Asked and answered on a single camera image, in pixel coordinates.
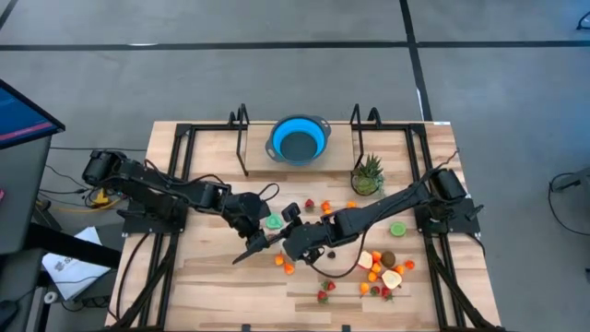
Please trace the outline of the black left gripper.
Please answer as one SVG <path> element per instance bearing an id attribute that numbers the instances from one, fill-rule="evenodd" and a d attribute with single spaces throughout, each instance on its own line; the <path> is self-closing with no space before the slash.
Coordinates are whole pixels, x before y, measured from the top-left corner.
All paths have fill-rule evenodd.
<path id="1" fill-rule="evenodd" d="M 264 249 L 270 246 L 263 229 L 256 225 L 248 225 L 245 228 L 246 250 L 238 255 L 233 265 L 256 265 L 266 259 Z"/>

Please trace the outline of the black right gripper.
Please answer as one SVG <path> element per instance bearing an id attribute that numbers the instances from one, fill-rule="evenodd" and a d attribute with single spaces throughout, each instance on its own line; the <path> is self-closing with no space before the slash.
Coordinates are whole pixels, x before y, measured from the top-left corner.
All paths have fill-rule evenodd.
<path id="1" fill-rule="evenodd" d="M 316 262 L 324 254 L 327 237 L 327 228 L 320 221 L 290 224 L 270 237 L 269 244 L 284 242 L 284 251 L 293 261 Z"/>

